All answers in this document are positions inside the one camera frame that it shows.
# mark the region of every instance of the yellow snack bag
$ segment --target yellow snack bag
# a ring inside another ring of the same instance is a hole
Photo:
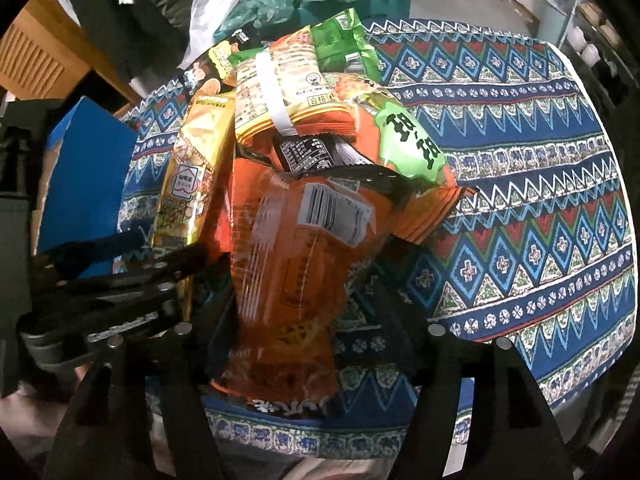
[[[158,255],[198,240],[216,181],[233,147],[232,92],[197,92],[174,144],[158,203],[151,247]]]
[[[243,144],[268,130],[286,136],[326,131],[354,136],[351,108],[321,75],[309,27],[243,61],[235,74],[236,137]]]

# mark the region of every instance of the table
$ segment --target table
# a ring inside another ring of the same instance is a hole
[[[607,134],[562,53],[464,23],[373,20],[366,28],[383,84],[447,153],[459,183],[479,192],[423,247],[395,240],[398,250],[377,258],[348,301],[337,320],[343,416],[296,420],[290,406],[284,420],[204,397],[222,438],[300,456],[398,452],[416,390],[386,354],[370,306],[374,280],[396,284],[404,301],[457,336],[509,337],[552,407],[604,373],[632,338],[638,273],[626,191]],[[189,98],[186,83],[173,80],[126,116],[139,139],[121,229],[148,234]],[[468,438],[472,390],[466,381],[454,444]]]

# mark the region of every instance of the green plastic bag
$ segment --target green plastic bag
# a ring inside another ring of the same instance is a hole
[[[347,9],[311,27],[320,72],[355,72],[380,82],[380,60],[365,38],[365,29],[354,9]],[[263,48],[243,50],[229,56],[232,66],[252,59]]]

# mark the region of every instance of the green snack bag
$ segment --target green snack bag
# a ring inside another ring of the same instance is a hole
[[[320,72],[360,73],[380,82],[380,60],[365,38],[365,29],[354,9],[347,9],[311,27]],[[231,54],[228,62],[236,66],[255,57],[263,48]]]
[[[447,159],[413,114],[388,101],[373,120],[380,130],[380,159],[385,164],[391,162],[404,175],[438,181]]]

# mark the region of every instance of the white strap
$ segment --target white strap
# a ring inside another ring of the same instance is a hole
[[[273,125],[284,136],[297,135],[298,132],[293,127],[293,123],[287,114],[287,109],[282,99],[282,91],[278,84],[278,77],[273,69],[271,52],[269,52],[268,48],[255,56],[255,69],[264,103],[267,105]]]

